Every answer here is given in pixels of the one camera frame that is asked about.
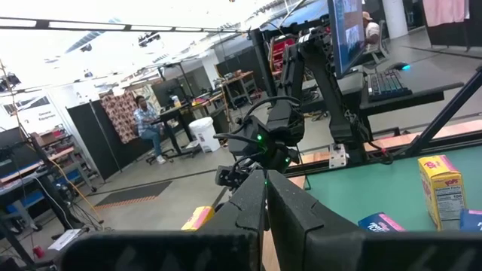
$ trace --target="floor mat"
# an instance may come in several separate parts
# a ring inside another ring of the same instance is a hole
[[[108,195],[96,204],[96,209],[105,209],[122,206],[131,203],[153,200],[159,196],[172,182],[166,181],[159,184],[151,184],[129,190],[119,191]]]

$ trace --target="metal bracket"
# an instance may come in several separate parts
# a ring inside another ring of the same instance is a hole
[[[345,145],[331,144],[330,147],[330,169],[337,169],[346,166]]]

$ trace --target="keyboard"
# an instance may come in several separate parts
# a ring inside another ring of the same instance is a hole
[[[396,69],[368,75],[368,101],[379,102],[412,94]]]

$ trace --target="green tabletop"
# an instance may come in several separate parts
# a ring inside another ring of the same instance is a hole
[[[462,173],[467,207],[482,210],[482,146],[440,154],[446,154]],[[308,192],[355,224],[385,212],[406,230],[435,230],[417,158],[396,160],[390,166],[374,164],[310,175],[312,190]]]

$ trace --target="white trash can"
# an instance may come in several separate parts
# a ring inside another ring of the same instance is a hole
[[[219,140],[213,138],[213,136],[216,134],[216,131],[214,131],[212,122],[211,117],[204,117],[189,123],[189,128],[191,128],[191,131],[196,136],[196,139],[203,148],[204,153],[216,151],[221,147]]]

